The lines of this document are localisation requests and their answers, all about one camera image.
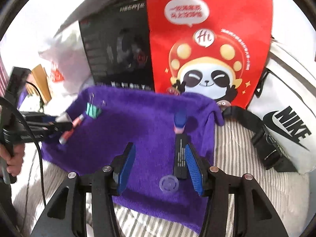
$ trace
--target black strap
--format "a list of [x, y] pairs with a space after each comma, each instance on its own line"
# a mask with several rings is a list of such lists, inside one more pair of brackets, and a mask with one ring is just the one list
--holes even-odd
[[251, 142], [257, 149], [258, 156], [269, 170], [274, 167], [278, 172], [297, 172], [293, 163], [283, 155], [279, 144], [270, 135], [263, 121], [250, 111], [238, 106], [228, 107], [223, 111], [224, 119], [235, 119], [243, 127], [255, 133]]

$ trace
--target black box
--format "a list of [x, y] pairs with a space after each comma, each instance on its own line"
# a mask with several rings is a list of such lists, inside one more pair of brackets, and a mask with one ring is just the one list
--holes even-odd
[[96, 85], [154, 90], [146, 0], [108, 6], [79, 26]]

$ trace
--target human hand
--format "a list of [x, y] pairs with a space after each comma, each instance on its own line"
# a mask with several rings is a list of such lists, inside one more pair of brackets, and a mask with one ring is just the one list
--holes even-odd
[[25, 144], [14, 145], [13, 152], [14, 156], [8, 153], [7, 149], [1, 144], [0, 145], [0, 157], [2, 157], [8, 164], [7, 171], [12, 176], [17, 176], [21, 172], [23, 157], [24, 157]]

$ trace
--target nike bag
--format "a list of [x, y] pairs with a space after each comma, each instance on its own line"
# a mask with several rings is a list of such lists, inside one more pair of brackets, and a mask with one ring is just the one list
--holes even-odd
[[248, 110], [257, 115], [299, 173], [316, 167], [316, 63], [302, 63], [271, 42]]

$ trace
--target red paper bag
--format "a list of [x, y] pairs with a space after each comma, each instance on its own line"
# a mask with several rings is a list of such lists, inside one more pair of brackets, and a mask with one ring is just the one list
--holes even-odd
[[270, 46], [272, 0], [147, 0], [155, 90], [246, 108]]

